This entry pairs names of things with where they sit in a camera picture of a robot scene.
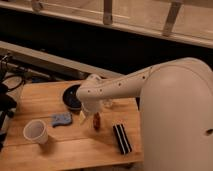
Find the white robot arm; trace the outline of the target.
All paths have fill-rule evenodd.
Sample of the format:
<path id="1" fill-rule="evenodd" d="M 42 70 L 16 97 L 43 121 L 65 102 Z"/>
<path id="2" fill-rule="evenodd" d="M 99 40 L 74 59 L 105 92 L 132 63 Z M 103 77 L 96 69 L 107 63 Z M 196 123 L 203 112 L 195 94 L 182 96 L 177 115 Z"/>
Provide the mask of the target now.
<path id="1" fill-rule="evenodd" d="M 205 62 L 182 58 L 97 79 L 77 90 L 88 113 L 102 99 L 140 99 L 144 171 L 213 171 L 213 70 Z"/>

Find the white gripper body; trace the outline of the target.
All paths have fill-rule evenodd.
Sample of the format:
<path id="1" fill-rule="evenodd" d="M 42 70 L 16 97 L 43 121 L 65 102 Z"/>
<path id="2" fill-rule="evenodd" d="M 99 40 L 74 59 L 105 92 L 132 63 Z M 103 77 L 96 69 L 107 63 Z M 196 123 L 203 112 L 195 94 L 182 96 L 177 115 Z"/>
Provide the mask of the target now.
<path id="1" fill-rule="evenodd" d="M 94 115 L 101 111 L 101 102 L 99 100 L 82 100 L 82 111 L 86 116 Z"/>

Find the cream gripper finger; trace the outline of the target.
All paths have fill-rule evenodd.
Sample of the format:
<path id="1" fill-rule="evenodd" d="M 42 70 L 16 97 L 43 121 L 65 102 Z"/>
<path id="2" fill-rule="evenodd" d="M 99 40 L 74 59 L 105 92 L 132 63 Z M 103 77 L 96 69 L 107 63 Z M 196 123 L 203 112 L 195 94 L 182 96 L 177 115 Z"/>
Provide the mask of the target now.
<path id="1" fill-rule="evenodd" d="M 83 111 L 81 111 L 79 114 L 79 123 L 83 125 L 87 121 L 87 119 L 88 119 L 88 115 L 85 114 Z"/>

